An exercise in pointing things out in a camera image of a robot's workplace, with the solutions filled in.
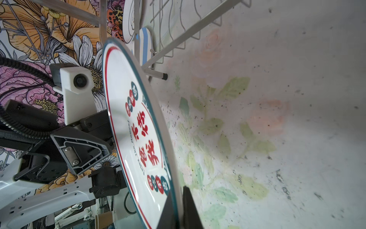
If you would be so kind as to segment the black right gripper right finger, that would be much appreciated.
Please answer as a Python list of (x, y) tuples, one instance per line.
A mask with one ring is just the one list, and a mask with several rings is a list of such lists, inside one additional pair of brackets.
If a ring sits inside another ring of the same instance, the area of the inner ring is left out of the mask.
[(187, 186), (183, 187), (183, 206), (184, 206), (184, 217), (183, 217), (184, 229), (203, 229), (204, 227), (199, 217), (197, 208), (195, 206), (191, 191)]

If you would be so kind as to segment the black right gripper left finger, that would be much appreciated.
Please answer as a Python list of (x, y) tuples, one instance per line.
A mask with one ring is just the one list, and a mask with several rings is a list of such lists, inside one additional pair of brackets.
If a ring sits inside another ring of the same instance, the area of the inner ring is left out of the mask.
[(157, 229), (178, 229), (179, 218), (177, 216), (175, 197), (172, 191), (169, 191), (164, 209), (161, 213)]

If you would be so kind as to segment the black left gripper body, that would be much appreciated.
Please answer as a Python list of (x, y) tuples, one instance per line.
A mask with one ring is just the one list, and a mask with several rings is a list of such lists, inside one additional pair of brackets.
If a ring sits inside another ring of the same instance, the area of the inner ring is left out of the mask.
[(53, 130), (48, 139), (29, 138), (14, 180), (40, 184), (36, 193), (41, 194), (90, 177), (88, 190), (96, 198), (114, 196), (125, 181), (113, 147), (107, 111), (98, 112)]

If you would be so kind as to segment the white plate with colored dots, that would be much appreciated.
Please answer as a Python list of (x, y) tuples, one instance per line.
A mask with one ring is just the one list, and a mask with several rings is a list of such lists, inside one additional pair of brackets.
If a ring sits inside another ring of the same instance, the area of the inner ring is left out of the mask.
[(111, 130), (137, 214), (145, 228), (157, 229), (172, 191), (180, 228), (183, 204), (173, 147), (146, 74), (131, 50), (114, 38), (103, 48), (102, 71)]

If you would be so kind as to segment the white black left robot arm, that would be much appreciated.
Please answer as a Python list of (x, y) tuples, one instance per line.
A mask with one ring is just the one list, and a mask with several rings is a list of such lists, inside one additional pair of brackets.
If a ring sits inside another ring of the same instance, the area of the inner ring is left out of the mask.
[(15, 100), (5, 111), (27, 127), (51, 131), (49, 140), (23, 137), (1, 125), (1, 144), (22, 152), (1, 171), (1, 228), (21, 229), (75, 205), (117, 195), (125, 187), (117, 166), (97, 168), (112, 154), (107, 111), (56, 126), (56, 115)]

